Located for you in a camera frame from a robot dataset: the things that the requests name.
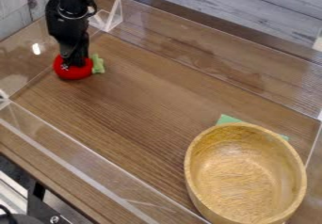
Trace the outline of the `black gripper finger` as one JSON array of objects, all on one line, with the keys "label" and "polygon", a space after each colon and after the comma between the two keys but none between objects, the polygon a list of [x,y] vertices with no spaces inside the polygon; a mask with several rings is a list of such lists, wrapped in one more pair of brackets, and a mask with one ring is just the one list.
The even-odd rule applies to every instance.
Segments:
[{"label": "black gripper finger", "polygon": [[79,43],[77,45],[61,45],[63,64],[67,67],[83,67],[85,58],[88,57],[88,44]]}]

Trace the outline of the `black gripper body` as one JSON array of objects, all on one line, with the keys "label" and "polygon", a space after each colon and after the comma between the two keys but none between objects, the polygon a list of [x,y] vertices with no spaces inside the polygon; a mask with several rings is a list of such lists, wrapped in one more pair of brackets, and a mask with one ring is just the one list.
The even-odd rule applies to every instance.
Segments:
[{"label": "black gripper body", "polygon": [[87,0],[49,0],[47,3],[48,33],[59,44],[60,56],[63,44],[87,43],[89,47],[88,18],[92,13],[88,7],[91,6],[92,2]]}]

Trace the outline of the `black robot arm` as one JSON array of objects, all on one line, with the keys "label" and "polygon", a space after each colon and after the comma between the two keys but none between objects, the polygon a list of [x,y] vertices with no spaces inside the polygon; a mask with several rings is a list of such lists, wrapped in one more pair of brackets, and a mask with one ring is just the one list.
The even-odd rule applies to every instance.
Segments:
[{"label": "black robot arm", "polygon": [[95,0],[49,0],[47,3],[48,33],[59,44],[64,69],[85,65],[89,48],[88,19],[95,14]]}]

